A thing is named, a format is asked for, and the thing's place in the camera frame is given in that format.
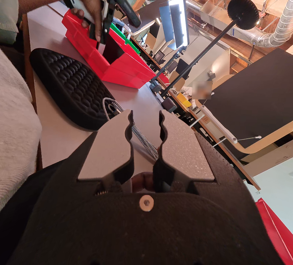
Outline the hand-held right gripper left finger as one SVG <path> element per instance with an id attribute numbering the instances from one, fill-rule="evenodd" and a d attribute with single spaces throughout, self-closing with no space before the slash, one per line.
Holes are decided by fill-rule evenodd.
<path id="1" fill-rule="evenodd" d="M 114 182 L 132 192 L 134 149 L 131 143 L 133 111 L 126 109 L 98 131 L 79 173 L 79 181 L 100 181 L 105 190 Z"/>

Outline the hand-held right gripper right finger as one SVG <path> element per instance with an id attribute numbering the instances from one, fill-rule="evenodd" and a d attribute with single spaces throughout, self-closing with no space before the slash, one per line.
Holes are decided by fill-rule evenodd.
<path id="1" fill-rule="evenodd" d="M 173 182 L 187 191 L 190 183 L 215 181 L 195 132 L 167 110 L 159 112 L 160 138 L 158 159 L 153 166 L 155 192 L 170 190 Z"/>

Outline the red plastic bin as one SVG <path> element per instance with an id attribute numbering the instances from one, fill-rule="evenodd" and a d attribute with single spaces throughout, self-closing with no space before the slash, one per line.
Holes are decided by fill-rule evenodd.
<path id="1" fill-rule="evenodd" d="M 255 204 L 276 252 L 284 264 L 292 265 L 293 234 L 262 198 Z"/>
<path id="2" fill-rule="evenodd" d="M 62 23 L 67 29 L 67 39 L 101 80 L 140 89 L 155 77 L 154 71 L 111 28 L 109 34 L 125 53 L 110 65 L 96 49 L 97 42 L 89 37 L 89 29 L 82 27 L 81 19 L 70 9 L 64 14 Z"/>

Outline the person's right hand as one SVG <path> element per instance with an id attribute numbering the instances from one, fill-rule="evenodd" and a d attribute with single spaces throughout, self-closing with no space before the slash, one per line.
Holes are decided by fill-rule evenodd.
<path id="1" fill-rule="evenodd" d="M 155 192 L 153 172 L 141 172 L 131 178 L 132 192 L 138 193 L 143 190 Z"/>

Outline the wooden board with black sheet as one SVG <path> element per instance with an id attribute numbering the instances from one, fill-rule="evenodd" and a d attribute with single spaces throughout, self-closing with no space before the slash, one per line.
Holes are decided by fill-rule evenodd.
<path id="1" fill-rule="evenodd" d="M 200 99 L 246 151 L 260 151 L 293 130 L 293 55 L 277 48 Z"/>
<path id="2" fill-rule="evenodd" d="M 157 18 L 160 18 L 159 8 L 166 6 L 167 4 L 168 0 L 156 0 L 136 11 L 141 20 L 141 25 L 138 28 L 131 25 L 128 18 L 124 18 L 122 21 L 131 30 L 130 34 L 132 36 L 137 35 L 153 25 Z"/>

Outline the green plastic bin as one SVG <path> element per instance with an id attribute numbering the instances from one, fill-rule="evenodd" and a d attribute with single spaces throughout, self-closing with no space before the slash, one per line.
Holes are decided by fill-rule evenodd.
<path id="1" fill-rule="evenodd" d="M 140 55 L 140 50 L 138 50 L 137 47 L 135 47 L 134 44 L 129 39 L 127 39 L 126 36 L 113 23 L 111 23 L 110 28 L 124 40 L 125 44 L 130 45 L 130 47 L 132 47 L 133 50 L 136 51 L 138 55 Z"/>

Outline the black bin divider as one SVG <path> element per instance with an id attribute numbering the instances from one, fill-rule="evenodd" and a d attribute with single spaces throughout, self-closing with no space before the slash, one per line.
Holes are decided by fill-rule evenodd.
<path id="1" fill-rule="evenodd" d="M 108 34 L 104 52 L 102 54 L 106 61 L 111 65 L 124 53 L 124 50 L 119 46 L 119 44 L 112 38 L 110 34 Z"/>

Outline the grey pole clamp block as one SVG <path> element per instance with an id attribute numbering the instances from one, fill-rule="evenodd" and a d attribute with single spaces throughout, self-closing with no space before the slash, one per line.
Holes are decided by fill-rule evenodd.
<path id="1" fill-rule="evenodd" d="M 169 113 L 172 113 L 177 109 L 177 105 L 174 103 L 174 101 L 170 97 L 164 99 L 161 105 L 163 109 L 165 109 Z"/>
<path id="2" fill-rule="evenodd" d="M 157 80 L 153 81 L 150 85 L 149 88 L 151 89 L 152 93 L 157 94 L 162 90 L 161 85 L 158 83 Z"/>

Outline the yellow plastic bin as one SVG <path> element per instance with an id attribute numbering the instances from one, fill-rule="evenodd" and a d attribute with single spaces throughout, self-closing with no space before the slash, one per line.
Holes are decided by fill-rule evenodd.
<path id="1" fill-rule="evenodd" d="M 192 103 L 190 103 L 190 102 L 188 101 L 188 99 L 186 99 L 185 96 L 184 96 L 183 94 L 179 93 L 179 94 L 177 95 L 177 98 L 178 98 L 178 100 L 179 100 L 179 101 L 180 101 L 185 107 L 189 108 L 190 106 L 192 106 Z"/>

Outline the studio light panel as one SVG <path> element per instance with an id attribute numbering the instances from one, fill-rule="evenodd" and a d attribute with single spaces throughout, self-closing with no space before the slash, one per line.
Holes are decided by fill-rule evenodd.
<path id="1" fill-rule="evenodd" d="M 159 7 L 165 41 L 168 47 L 177 51 L 189 45 L 186 0 L 168 0 Z"/>

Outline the black textured cushion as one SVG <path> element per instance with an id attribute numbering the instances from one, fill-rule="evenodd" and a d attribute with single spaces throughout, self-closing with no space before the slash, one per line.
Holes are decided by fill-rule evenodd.
<path id="1" fill-rule="evenodd" d="M 45 48 L 32 50 L 29 59 L 58 108 L 74 124 L 98 131 L 108 121 L 102 101 L 114 97 L 89 67 Z"/>

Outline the black disc-topped pole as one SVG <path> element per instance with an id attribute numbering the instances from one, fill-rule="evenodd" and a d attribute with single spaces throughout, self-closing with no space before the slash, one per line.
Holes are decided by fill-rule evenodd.
<path id="1" fill-rule="evenodd" d="M 225 36 L 234 26 L 242 30 L 249 30 L 255 27 L 259 20 L 259 12 L 251 0 L 231 0 L 227 7 L 227 13 L 231 23 L 175 78 L 174 81 L 161 91 L 161 97 L 165 97 L 168 91 L 189 71 L 192 67 Z"/>

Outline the silver ventilation duct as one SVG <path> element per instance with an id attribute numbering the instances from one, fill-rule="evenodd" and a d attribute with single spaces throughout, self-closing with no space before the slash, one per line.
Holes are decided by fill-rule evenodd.
<path id="1" fill-rule="evenodd" d="M 202 21 L 213 27 L 224 30 L 231 22 L 228 12 L 210 2 L 204 5 L 195 0 L 186 0 L 186 7 L 193 14 L 198 15 Z M 257 47 L 269 48 L 279 47 L 287 42 L 293 33 L 293 0 L 288 0 L 279 22 L 273 33 L 266 33 L 257 25 L 252 29 L 244 30 L 233 26 L 227 34 L 237 39 L 244 40 Z"/>

